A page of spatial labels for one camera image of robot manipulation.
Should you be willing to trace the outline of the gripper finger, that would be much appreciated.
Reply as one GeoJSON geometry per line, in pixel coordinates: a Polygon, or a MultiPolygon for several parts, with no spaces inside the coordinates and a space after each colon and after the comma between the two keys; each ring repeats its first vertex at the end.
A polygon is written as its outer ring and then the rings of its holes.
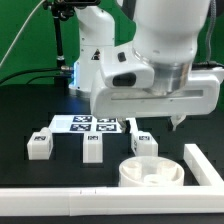
{"type": "Polygon", "coordinates": [[[120,119],[119,120],[119,125],[121,128],[121,131],[125,134],[128,134],[131,129],[130,121],[127,119],[120,119]]]}

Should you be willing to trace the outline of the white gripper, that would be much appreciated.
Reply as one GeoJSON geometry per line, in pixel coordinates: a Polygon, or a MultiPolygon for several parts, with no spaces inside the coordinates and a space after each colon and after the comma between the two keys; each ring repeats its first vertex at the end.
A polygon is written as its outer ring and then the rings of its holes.
{"type": "Polygon", "coordinates": [[[166,96],[152,95],[148,90],[132,87],[107,87],[100,72],[92,83],[91,114],[96,118],[168,117],[172,130],[187,115],[211,113],[218,102],[224,69],[194,70],[186,85],[166,96]]]}

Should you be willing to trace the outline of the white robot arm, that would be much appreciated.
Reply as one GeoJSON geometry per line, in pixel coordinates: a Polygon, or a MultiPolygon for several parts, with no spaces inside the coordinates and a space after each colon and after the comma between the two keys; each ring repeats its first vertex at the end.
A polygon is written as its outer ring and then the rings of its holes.
{"type": "Polygon", "coordinates": [[[76,91],[90,98],[96,118],[169,117],[211,113],[224,69],[193,63],[199,32],[214,0],[117,0],[135,22],[131,41],[113,43],[115,21],[97,6],[76,10],[80,56],[76,91]]]}

